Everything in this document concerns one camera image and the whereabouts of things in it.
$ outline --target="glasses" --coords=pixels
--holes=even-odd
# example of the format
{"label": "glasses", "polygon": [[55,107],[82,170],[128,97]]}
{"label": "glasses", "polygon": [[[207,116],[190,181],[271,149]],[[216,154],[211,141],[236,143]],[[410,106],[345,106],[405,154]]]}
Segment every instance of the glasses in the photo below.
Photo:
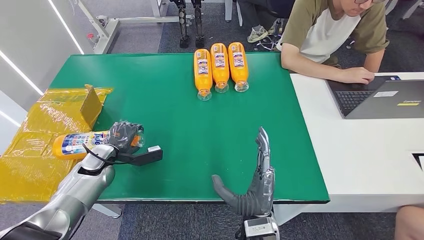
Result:
{"label": "glasses", "polygon": [[[364,4],[366,2],[368,2],[369,0],[355,0],[356,4]],[[381,4],[383,3],[385,0],[371,0],[373,4]]]}

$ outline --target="laptop keyboard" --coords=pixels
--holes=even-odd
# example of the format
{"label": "laptop keyboard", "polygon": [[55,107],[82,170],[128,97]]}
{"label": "laptop keyboard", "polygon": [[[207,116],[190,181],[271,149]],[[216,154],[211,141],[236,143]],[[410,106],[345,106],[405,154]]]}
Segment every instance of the laptop keyboard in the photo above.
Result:
{"label": "laptop keyboard", "polygon": [[335,93],[340,101],[340,107],[352,111],[374,91],[336,91]]}

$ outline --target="man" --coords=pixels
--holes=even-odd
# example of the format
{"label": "man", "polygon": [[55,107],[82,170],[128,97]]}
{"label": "man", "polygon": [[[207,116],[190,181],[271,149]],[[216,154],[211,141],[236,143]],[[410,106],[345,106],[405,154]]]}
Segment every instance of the man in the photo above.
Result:
{"label": "man", "polygon": [[[388,46],[384,0],[296,0],[277,48],[281,66],[310,77],[368,84]],[[352,35],[363,67],[340,69],[331,56]]]}
{"label": "man", "polygon": [[257,42],[274,33],[277,19],[268,13],[266,0],[237,0],[237,2],[245,26],[251,28],[251,33],[247,37],[249,43]]}
{"label": "man", "polygon": [[394,240],[424,240],[424,209],[404,206],[397,212]]}

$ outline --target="shoe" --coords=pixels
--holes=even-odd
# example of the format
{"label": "shoe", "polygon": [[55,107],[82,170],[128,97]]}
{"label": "shoe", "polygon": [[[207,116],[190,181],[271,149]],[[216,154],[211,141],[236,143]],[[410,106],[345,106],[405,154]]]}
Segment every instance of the shoe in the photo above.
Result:
{"label": "shoe", "polygon": [[[268,34],[274,34],[274,31],[276,30],[276,24],[277,24],[277,20],[275,20],[274,23],[272,24],[272,26],[269,28]],[[278,33],[279,34],[283,33],[283,23],[282,22],[281,22],[281,25],[279,27]]]}
{"label": "shoe", "polygon": [[259,40],[262,40],[268,36],[267,30],[263,26],[260,26],[259,31],[255,31],[252,29],[252,32],[250,33],[250,36],[247,37],[247,41],[249,43],[254,43]]}

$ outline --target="olive t-shirt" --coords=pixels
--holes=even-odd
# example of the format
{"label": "olive t-shirt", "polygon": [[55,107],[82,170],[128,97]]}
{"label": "olive t-shirt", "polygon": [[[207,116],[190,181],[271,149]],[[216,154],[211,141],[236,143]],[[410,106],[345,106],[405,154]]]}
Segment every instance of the olive t-shirt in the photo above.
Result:
{"label": "olive t-shirt", "polygon": [[352,35],[354,48],[362,53],[376,53],[389,45],[386,39],[386,16],[383,3],[377,3],[361,15],[336,16],[333,0],[295,0],[284,33],[277,44],[294,45],[304,57],[323,63]]}

